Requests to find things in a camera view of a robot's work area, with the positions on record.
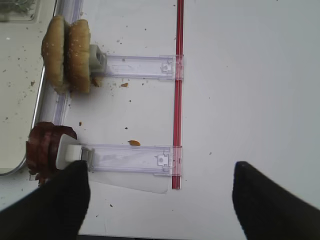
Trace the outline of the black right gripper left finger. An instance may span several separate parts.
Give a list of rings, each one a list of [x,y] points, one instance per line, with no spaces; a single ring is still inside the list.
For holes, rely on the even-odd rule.
[[[75,240],[90,203],[87,164],[71,163],[0,212],[2,240]]]

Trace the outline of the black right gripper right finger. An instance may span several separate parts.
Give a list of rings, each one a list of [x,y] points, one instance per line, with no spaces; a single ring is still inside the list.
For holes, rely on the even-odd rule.
[[[234,167],[232,202],[248,240],[318,240],[320,211],[251,164]]]

